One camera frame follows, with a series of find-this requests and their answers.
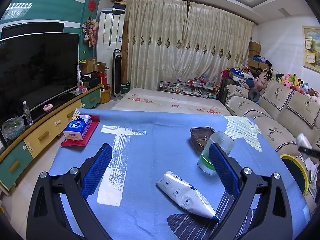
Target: hanging flower decoration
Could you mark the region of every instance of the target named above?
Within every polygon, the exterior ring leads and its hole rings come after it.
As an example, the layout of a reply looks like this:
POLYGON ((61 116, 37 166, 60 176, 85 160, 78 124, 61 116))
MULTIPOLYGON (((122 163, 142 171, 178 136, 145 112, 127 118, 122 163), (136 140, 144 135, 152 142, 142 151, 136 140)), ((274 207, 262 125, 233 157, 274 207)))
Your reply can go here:
POLYGON ((83 33, 85 33, 83 41, 88 41, 89 47, 93 47, 96 44, 98 26, 99 23, 96 19, 92 19, 91 14, 89 14, 87 21, 82 25, 83 33))

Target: yellow lid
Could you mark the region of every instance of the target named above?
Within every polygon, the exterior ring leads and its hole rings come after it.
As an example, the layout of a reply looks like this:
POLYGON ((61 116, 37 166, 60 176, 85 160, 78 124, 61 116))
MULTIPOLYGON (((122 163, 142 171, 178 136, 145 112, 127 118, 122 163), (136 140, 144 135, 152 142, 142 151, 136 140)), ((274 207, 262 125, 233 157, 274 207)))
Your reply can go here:
POLYGON ((294 163, 298 168, 299 170, 301 171, 301 174, 302 174, 302 177, 301 177, 301 180, 303 180, 304 182, 304 187, 300 187, 301 185, 299 185, 299 182, 297 181, 297 179, 295 178, 296 176, 300 176, 300 174, 297 174, 296 172, 290 170, 290 168, 287 166, 288 170, 290 171, 290 173, 292 174, 292 176, 294 177, 295 181, 298 183, 298 186, 301 188, 304 188, 304 190, 301 190, 302 191, 302 194, 305 196, 307 193, 308 193, 308 189, 309 189, 309 181, 308 181, 308 175, 307 175, 307 172, 306 170, 303 168, 303 166, 301 165, 301 163, 295 159, 293 156, 291 155, 288 155, 288 154, 282 154, 280 155, 280 158, 282 160, 290 160, 292 163, 294 163))

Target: plastic cup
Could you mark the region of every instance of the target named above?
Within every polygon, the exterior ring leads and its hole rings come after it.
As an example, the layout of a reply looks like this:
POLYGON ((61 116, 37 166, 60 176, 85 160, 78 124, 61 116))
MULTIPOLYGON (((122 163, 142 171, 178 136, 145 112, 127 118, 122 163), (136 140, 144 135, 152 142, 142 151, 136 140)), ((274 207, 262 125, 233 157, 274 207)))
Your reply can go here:
POLYGON ((216 170, 209 158, 209 148, 213 143, 219 144, 220 148, 227 155, 230 154, 231 150, 235 145, 235 141, 223 132, 215 132, 210 136, 197 163, 199 168, 209 175, 214 175, 216 173, 216 170))

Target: curtain rod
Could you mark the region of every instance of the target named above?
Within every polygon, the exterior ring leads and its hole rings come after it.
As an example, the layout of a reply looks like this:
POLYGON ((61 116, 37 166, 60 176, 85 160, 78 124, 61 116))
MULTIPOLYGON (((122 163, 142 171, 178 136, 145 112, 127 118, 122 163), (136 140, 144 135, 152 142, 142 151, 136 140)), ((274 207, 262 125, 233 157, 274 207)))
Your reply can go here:
POLYGON ((238 14, 236 14, 235 12, 228 11, 228 10, 226 10, 226 9, 224 9, 224 8, 215 7, 215 6, 212 6, 212 5, 210 5, 210 4, 206 4, 206 3, 203 3, 203 2, 197 2, 197 1, 194 1, 194 0, 187 0, 187 4, 188 4, 188 5, 190 5, 190 2, 200 3, 200 4, 204 4, 204 5, 207 5, 207 6, 211 6, 211 7, 217 8, 217 9, 221 9, 221 10, 227 11, 228 13, 232 13, 232 14, 237 15, 237 16, 243 18, 243 19, 246 19, 246 20, 249 21, 249 22, 253 22, 255 25, 259 25, 259 24, 257 24, 256 22, 254 22, 254 21, 252 21, 252 20, 249 20, 249 19, 247 19, 247 18, 245 18, 245 17, 243 17, 243 16, 241 16, 241 15, 238 15, 238 14))

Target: tower fan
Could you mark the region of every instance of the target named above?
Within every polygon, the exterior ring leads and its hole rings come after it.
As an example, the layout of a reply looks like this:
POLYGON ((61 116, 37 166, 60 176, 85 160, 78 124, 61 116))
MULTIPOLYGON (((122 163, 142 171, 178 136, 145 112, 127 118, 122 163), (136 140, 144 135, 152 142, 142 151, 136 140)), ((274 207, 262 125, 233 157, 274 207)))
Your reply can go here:
POLYGON ((110 96, 111 100, 121 100, 121 59, 122 52, 119 49, 113 51, 112 57, 112 81, 113 95, 110 96))

